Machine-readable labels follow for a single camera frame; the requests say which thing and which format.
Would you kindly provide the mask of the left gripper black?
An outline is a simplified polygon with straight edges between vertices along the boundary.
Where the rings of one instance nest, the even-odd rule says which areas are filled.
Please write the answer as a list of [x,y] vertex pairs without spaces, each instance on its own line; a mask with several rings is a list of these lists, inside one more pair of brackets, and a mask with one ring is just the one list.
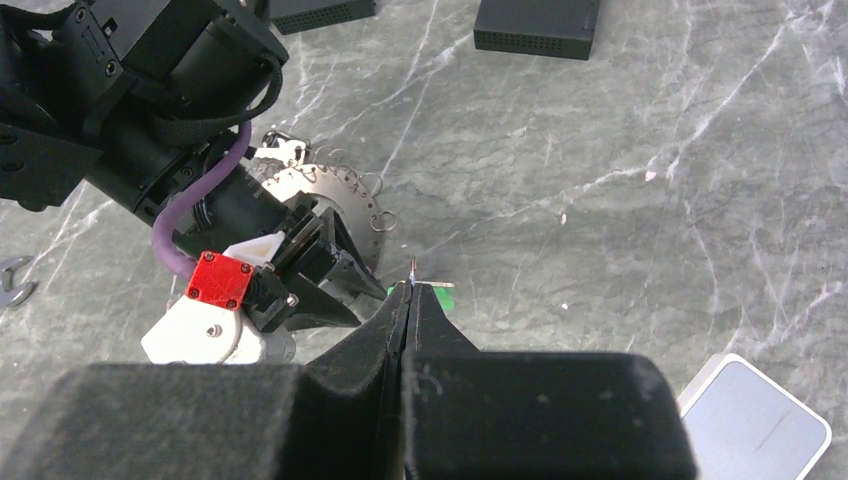
[[331,295],[384,300],[386,289],[366,265],[339,213],[329,206],[318,206],[313,213],[315,205],[301,199],[287,206],[237,166],[191,207],[195,225],[172,238],[179,250],[198,259],[204,251],[223,252],[244,241],[283,233],[283,244],[269,261],[279,279],[264,276],[249,289],[251,310],[271,311],[271,298],[282,285],[282,300],[290,294],[298,297],[293,314],[284,320],[287,330],[358,327],[357,315]]

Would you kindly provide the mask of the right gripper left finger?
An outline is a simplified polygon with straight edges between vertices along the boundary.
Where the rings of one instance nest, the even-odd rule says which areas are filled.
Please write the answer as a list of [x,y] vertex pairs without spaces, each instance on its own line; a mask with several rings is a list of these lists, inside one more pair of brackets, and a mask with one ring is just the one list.
[[401,479],[402,356],[412,287],[395,285],[372,318],[307,365],[307,479]]

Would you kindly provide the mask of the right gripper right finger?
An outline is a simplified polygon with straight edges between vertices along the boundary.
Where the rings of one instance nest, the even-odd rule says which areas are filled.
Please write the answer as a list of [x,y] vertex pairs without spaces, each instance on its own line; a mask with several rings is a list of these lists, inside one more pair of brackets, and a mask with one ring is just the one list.
[[444,382],[431,369],[433,359],[477,353],[479,349],[448,319],[425,286],[410,287],[404,344],[404,477],[420,479],[415,433],[416,405],[445,393]]

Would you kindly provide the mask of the green head key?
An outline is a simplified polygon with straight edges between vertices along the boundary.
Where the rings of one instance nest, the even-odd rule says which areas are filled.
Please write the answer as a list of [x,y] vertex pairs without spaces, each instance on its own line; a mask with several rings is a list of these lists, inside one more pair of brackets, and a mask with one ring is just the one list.
[[419,286],[425,286],[432,291],[438,301],[438,304],[443,310],[453,310],[456,306],[454,299],[456,284],[443,281],[419,280],[417,278],[417,269],[417,259],[415,257],[411,257],[409,261],[409,273],[402,283],[411,286],[413,289]]

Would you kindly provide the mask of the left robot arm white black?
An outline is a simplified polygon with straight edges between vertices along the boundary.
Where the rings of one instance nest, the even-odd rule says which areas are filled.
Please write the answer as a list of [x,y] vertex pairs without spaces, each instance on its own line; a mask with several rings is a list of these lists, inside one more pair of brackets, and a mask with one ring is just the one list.
[[263,1],[3,5],[1,195],[40,212],[88,182],[150,227],[156,256],[184,279],[278,234],[268,258],[236,267],[247,283],[223,305],[265,333],[355,327],[325,285],[386,291],[342,202],[310,189],[327,167],[258,181],[243,166],[288,58]]

